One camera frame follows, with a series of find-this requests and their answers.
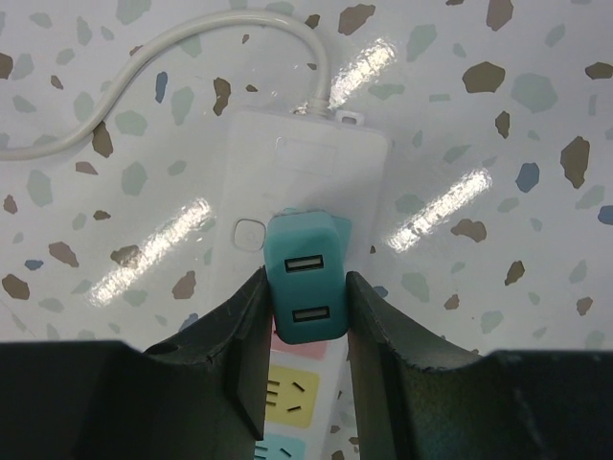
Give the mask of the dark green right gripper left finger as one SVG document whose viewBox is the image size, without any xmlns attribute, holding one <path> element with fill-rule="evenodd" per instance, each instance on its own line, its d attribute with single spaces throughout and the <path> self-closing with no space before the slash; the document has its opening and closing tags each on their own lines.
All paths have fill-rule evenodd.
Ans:
<svg viewBox="0 0 613 460">
<path fill-rule="evenodd" d="M 264 434 L 266 274 L 144 351 L 118 340 L 1 347 L 5 459 L 250 459 Z"/>
</svg>

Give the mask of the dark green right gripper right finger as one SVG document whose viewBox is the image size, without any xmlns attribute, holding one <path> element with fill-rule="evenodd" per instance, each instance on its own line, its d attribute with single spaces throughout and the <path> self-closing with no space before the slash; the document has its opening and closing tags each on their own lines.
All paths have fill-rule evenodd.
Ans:
<svg viewBox="0 0 613 460">
<path fill-rule="evenodd" d="M 608 351 L 478 356 L 347 275 L 349 361 L 364 459 L 608 459 Z"/>
</svg>

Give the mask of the white multicolour power strip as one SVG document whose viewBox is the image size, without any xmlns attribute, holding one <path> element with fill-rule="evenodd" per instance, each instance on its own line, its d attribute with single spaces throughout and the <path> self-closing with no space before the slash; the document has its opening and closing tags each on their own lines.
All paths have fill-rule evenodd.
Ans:
<svg viewBox="0 0 613 460">
<path fill-rule="evenodd" d="M 257 109 L 236 111 L 211 264 L 211 305 L 264 267 L 269 221 L 324 211 L 352 223 L 346 274 L 366 263 L 390 142 L 350 112 L 327 121 Z M 290 345 L 271 326 L 265 429 L 258 459 L 320 459 L 337 397 L 346 335 Z"/>
</svg>

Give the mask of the teal plug adapter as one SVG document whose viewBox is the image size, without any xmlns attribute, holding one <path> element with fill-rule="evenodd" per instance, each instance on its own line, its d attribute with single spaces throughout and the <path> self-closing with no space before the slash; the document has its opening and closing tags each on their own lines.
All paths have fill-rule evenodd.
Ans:
<svg viewBox="0 0 613 460">
<path fill-rule="evenodd" d="M 345 257 L 352 223 L 324 211 L 282 214 L 267 226 L 264 267 L 277 335 L 290 345 L 349 329 Z"/>
</svg>

